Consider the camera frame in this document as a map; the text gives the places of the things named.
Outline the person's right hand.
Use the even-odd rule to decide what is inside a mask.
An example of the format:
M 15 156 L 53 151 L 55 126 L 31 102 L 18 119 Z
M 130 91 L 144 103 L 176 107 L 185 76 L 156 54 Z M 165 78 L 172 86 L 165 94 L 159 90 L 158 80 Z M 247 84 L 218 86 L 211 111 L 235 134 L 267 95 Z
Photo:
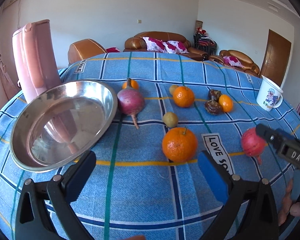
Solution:
M 285 190 L 285 195 L 282 200 L 282 208 L 278 213 L 278 225 L 282 225 L 288 215 L 292 215 L 294 217 L 300 217 L 300 202 L 292 203 L 291 192 L 293 186 L 293 179 L 290 179 L 288 185 Z

